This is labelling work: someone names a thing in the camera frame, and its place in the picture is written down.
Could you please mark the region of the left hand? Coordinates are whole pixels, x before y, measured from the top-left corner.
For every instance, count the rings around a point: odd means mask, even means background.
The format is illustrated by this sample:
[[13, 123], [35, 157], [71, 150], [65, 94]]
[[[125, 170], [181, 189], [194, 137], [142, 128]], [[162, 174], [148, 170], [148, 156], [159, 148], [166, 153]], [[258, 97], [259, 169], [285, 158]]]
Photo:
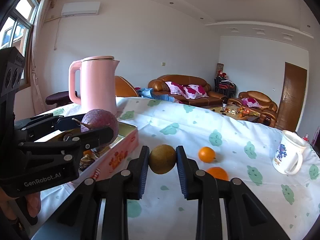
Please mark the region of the left hand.
[[32, 193], [24, 197], [9, 197], [1, 189], [1, 211], [9, 220], [18, 218], [16, 210], [19, 209], [30, 225], [38, 223], [37, 215], [41, 211], [41, 193]]

